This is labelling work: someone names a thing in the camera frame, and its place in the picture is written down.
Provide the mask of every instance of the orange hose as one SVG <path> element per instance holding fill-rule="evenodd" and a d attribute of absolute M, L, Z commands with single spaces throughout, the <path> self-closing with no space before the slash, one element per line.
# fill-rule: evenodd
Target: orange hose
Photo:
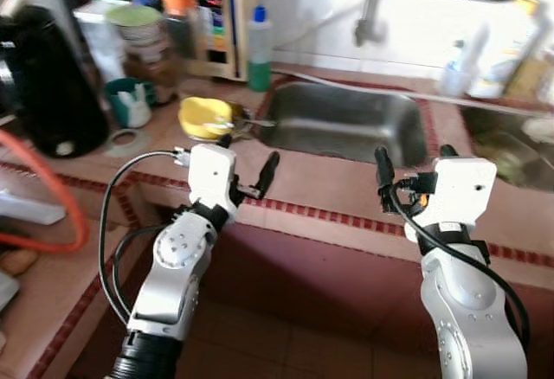
<path fill-rule="evenodd" d="M 74 252 L 82 248 L 88 241 L 88 219 L 85 217 L 66 186 L 63 185 L 58 176 L 38 155 L 11 134 L 0 130 L 0 144 L 8 147 L 14 154 L 28 164 L 36 175 L 48 186 L 52 193 L 56 195 L 68 212 L 68 216 L 72 220 L 77 234 L 77 239 L 73 243 L 52 244 L 11 234 L 0 234 L 0 242 L 9 243 L 17 247 L 34 249 L 39 252 Z"/>

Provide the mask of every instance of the faucet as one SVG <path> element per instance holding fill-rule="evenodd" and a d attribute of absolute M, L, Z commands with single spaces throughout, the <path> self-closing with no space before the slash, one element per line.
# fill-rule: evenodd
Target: faucet
<path fill-rule="evenodd" d="M 354 30 L 356 46 L 361 48 L 365 42 L 380 42 L 382 37 L 375 31 L 377 6 L 379 0 L 365 0 L 362 18 L 358 20 Z"/>

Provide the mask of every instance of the blue bottle cap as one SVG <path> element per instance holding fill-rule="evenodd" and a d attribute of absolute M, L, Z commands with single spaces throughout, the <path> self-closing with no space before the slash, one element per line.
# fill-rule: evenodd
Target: blue bottle cap
<path fill-rule="evenodd" d="M 263 5 L 258 5 L 254 9 L 254 17 L 255 22 L 265 22 L 266 21 L 266 8 Z"/>

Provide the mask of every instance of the plastic bottle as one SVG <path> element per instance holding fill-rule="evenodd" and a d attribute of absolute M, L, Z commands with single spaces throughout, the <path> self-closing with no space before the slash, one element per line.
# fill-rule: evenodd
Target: plastic bottle
<path fill-rule="evenodd" d="M 521 62 L 546 28 L 537 16 L 537 0 L 515 0 L 499 20 L 488 25 L 487 42 L 478 60 L 479 74 L 467 93 L 474 98 L 500 98 Z"/>
<path fill-rule="evenodd" d="M 467 91 L 475 75 L 475 64 L 479 59 L 487 32 L 485 26 L 479 28 L 468 40 L 454 44 L 451 60 L 442 71 L 439 91 L 442 95 L 459 98 Z"/>
<path fill-rule="evenodd" d="M 266 92 L 271 84 L 272 28 L 265 7 L 258 5 L 248 23 L 248 87 L 256 92 Z"/>

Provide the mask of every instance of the wire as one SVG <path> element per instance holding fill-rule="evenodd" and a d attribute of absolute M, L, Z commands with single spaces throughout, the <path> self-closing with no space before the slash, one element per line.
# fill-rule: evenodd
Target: wire
<path fill-rule="evenodd" d="M 527 314 L 527 311 L 521 302 L 521 300 L 518 297 L 518 294 L 513 291 L 512 287 L 502 279 L 496 272 L 494 272 L 491 268 L 487 267 L 486 265 L 482 264 L 478 260 L 475 260 L 474 258 L 465 255 L 464 253 L 458 251 L 457 249 L 454 249 L 450 247 L 449 245 L 442 243 L 437 238 L 435 238 L 432 234 L 430 234 L 427 230 L 422 228 L 414 219 L 412 219 L 403 209 L 402 204 L 400 203 L 400 200 L 398 199 L 398 194 L 396 193 L 399 188 L 401 188 L 401 184 L 403 181 L 396 182 L 390 186 L 390 200 L 392 201 L 392 204 L 396 208 L 396 211 L 398 214 L 423 238 L 425 238 L 426 241 L 428 241 L 433 247 L 438 247 L 442 251 L 446 252 L 447 254 L 450 254 L 454 256 L 455 258 L 461 260 L 462 262 L 468 264 L 469 266 L 477 269 L 478 271 L 481 271 L 488 277 L 490 277 L 494 282 L 496 282 L 500 288 L 502 288 L 508 297 L 512 300 L 514 303 L 516 310 L 519 314 L 519 319 L 521 321 L 521 333 L 519 336 L 519 341 L 521 342 L 521 345 L 524 349 L 524 352 L 527 352 L 527 349 L 529 347 L 529 340 L 530 340 L 530 326 L 529 326 L 529 315 Z M 513 312 L 510 309 L 510 311 L 507 313 L 508 318 L 513 319 Z"/>
<path fill-rule="evenodd" d="M 174 151 L 152 151 L 152 152 L 146 152 L 145 154 L 142 154 L 138 157 L 135 157 L 134 159 L 130 160 L 126 164 L 122 165 L 121 168 L 115 173 L 115 176 L 113 176 L 110 183 L 107 185 L 106 188 L 106 194 L 104 195 L 104 201 L 102 202 L 102 210 L 100 212 L 100 230 L 99 230 L 99 242 L 98 242 L 98 267 L 99 267 L 99 273 L 100 273 L 100 283 L 102 284 L 102 289 L 104 290 L 104 294 L 106 295 L 106 298 L 108 302 L 110 303 L 110 306 L 113 308 L 113 311 L 118 316 L 118 318 L 121 320 L 123 324 L 127 323 L 127 317 L 125 315 L 125 310 L 121 307 L 119 304 L 117 298 L 114 296 L 113 291 L 110 289 L 110 286 L 108 284 L 107 280 L 107 271 L 106 271 L 106 263 L 104 262 L 105 259 L 105 245 L 106 245 L 106 224 L 107 224 L 107 211 L 108 207 L 110 205 L 110 197 L 112 195 L 113 187 L 115 186 L 116 182 L 125 174 L 127 170 L 129 170 L 133 165 L 138 163 L 141 160 L 144 160 L 148 157 L 156 157 L 156 156 L 168 156 L 168 157 L 174 157 L 177 158 L 177 154 Z"/>
<path fill-rule="evenodd" d="M 135 239 L 137 236 L 142 234 L 149 234 L 151 232 L 158 232 L 167 227 L 167 223 L 163 225 L 149 226 L 146 228 L 141 228 L 127 234 L 119 243 L 118 247 L 115 249 L 115 255 L 113 256 L 113 271 L 112 271 L 112 282 L 113 282 L 113 291 L 119 301 L 119 304 L 123 308 L 123 311 L 127 314 L 127 317 L 131 316 L 131 306 L 126 302 L 123 292 L 121 291 L 121 284 L 119 283 L 119 261 L 121 260 L 121 255 L 126 248 L 127 243 Z"/>
<path fill-rule="evenodd" d="M 33 249 L 46 253 L 69 253 L 81 249 L 88 242 L 90 235 L 88 219 L 81 210 L 71 191 L 63 184 L 60 178 L 50 169 L 46 162 L 31 150 L 24 142 L 20 141 L 9 132 L 0 130 L 0 145 L 10 149 L 16 156 L 29 165 L 39 176 L 50 191 L 60 199 L 61 204 L 68 212 L 68 216 L 75 228 L 75 241 L 71 243 L 47 243 L 30 239 L 15 234 L 0 234 L 0 242 L 9 243 L 25 249 Z"/>

